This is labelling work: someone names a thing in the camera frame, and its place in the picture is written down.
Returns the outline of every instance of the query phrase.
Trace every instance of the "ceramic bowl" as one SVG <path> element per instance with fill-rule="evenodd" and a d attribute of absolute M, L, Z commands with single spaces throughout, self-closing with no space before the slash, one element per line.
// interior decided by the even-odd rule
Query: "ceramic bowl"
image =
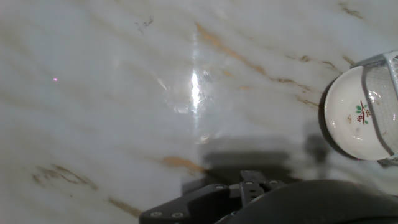
<path fill-rule="evenodd" d="M 342 150 L 358 159 L 381 160 L 390 157 L 377 138 L 372 114 L 361 84 L 363 67 L 339 76 L 325 100 L 326 126 Z"/>

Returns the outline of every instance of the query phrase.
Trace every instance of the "brown marble vein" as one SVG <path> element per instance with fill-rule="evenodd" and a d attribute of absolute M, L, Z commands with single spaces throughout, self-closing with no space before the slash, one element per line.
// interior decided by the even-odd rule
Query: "brown marble vein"
<path fill-rule="evenodd" d="M 196 165 L 188 159 L 182 159 L 181 157 L 165 157 L 162 159 L 162 163 L 168 167 L 185 167 L 192 172 L 204 172 L 205 169 L 201 166 Z"/>
<path fill-rule="evenodd" d="M 111 197 L 108 198 L 108 202 L 111 203 L 112 205 L 114 205 L 115 207 L 121 209 L 122 211 L 127 212 L 128 214 L 132 215 L 134 218 L 138 218 L 139 215 L 141 215 L 141 213 L 142 213 L 142 211 L 140 211 L 139 209 L 134 208 L 127 203 L 124 203 L 120 200 L 116 200 Z"/>
<path fill-rule="evenodd" d="M 95 185 L 88 178 L 80 177 L 80 176 L 70 172 L 69 170 L 63 168 L 63 167 L 60 167 L 60 166 L 53 165 L 53 167 L 55 168 L 55 170 L 46 169 L 46 168 L 38 166 L 37 170 L 41 174 L 32 174 L 32 178 L 33 178 L 34 182 L 36 184 L 40 184 L 41 186 L 44 187 L 44 184 L 42 183 L 42 181 L 40 179 L 41 177 L 43 177 L 43 178 L 45 178 L 47 180 L 62 178 L 64 180 L 66 180 L 67 182 L 71 183 L 71 184 L 88 185 L 89 187 L 91 187 L 91 189 L 98 190 L 97 185 Z M 74 176 L 77 180 L 72 180 L 70 177 L 68 177 L 68 174 Z"/>
<path fill-rule="evenodd" d="M 293 83 L 293 84 L 295 84 L 295 85 L 297 85 L 297 86 L 299 86 L 301 88 L 304 88 L 305 90 L 312 91 L 310 89 L 310 87 L 308 87 L 306 85 L 298 84 L 296 81 L 293 81 L 291 79 L 287 79 L 287 78 L 272 78 L 272 77 L 270 77 L 260 65 L 256 65 L 256 64 L 250 62 L 248 59 L 246 59 L 242 55 L 238 54 L 234 50 L 232 50 L 229 47 L 225 46 L 225 44 L 223 44 L 216 35 L 211 34 L 210 32 L 208 32 L 207 30 L 205 30 L 205 28 L 203 28 L 198 23 L 196 23 L 195 25 L 197 27 L 197 30 L 198 30 L 199 34 L 203 38 L 205 38 L 205 40 L 206 40 L 205 42 L 207 44 L 209 44 L 209 45 L 215 47 L 217 50 L 219 50 L 221 52 L 224 52 L 224 53 L 228 54 L 229 56 L 239 60 L 240 62 L 242 62 L 243 64 L 245 64 L 249 68 L 257 71 L 260 74 L 263 74 L 265 77 L 267 77 L 271 81 L 275 81 L 275 82 L 279 82 L 279 83 Z M 301 58 L 301 60 L 303 60 L 304 62 L 307 62 L 310 59 L 309 59 L 308 56 L 304 56 L 304 57 Z M 227 73 L 223 72 L 223 73 L 225 75 L 227 75 L 227 76 L 232 75 L 229 72 L 227 72 Z"/>
<path fill-rule="evenodd" d="M 345 13 L 347 13 L 347 14 L 349 14 L 349 15 L 352 15 L 352 16 L 355 16 L 355 17 L 357 17 L 358 19 L 362 19 L 362 20 L 363 20 L 363 17 L 361 16 L 361 13 L 359 13 L 359 12 L 356 11 L 356 10 L 348 9 L 348 5 L 347 5 L 346 2 L 339 2 L 338 5 L 341 7 L 341 9 L 342 9 Z"/>
<path fill-rule="evenodd" d="M 355 62 L 354 60 L 350 59 L 348 56 L 343 55 L 343 59 L 348 62 L 350 65 L 353 65 Z"/>
<path fill-rule="evenodd" d="M 319 104 L 317 104 L 317 103 L 311 102 L 311 101 L 309 101 L 309 100 L 307 100 L 307 99 L 303 99 L 303 98 L 299 97 L 298 95 L 295 95 L 295 96 L 296 96 L 296 99 L 297 99 L 298 101 L 300 101 L 300 102 L 302 102 L 302 103 L 304 103 L 304 104 L 306 104 L 306 105 L 314 106 L 314 107 L 316 107 L 316 108 L 319 107 Z"/>

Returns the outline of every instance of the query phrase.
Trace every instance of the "bolt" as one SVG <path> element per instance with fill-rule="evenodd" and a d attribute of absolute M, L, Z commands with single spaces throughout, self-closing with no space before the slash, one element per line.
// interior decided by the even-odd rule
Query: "bolt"
<path fill-rule="evenodd" d="M 151 215 L 152 217 L 159 217 L 159 216 L 162 215 L 162 212 L 152 212 L 150 215 Z"/>
<path fill-rule="evenodd" d="M 183 216 L 184 216 L 184 214 L 181 212 L 176 212 L 176 213 L 173 213 L 173 215 L 172 215 L 173 218 L 181 218 Z"/>

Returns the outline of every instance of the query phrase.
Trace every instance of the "marble surface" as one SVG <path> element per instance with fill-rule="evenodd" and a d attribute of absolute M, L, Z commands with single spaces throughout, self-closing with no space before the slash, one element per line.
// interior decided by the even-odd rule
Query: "marble surface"
<path fill-rule="evenodd" d="M 321 95 L 354 61 L 398 49 L 397 10 L 0 0 L 0 222 L 138 223 L 215 162 L 251 152 L 286 154 L 292 177 L 319 178 L 306 146 Z M 230 152 L 238 159 L 222 161 Z M 398 194 L 398 167 L 331 150 L 323 169 Z"/>

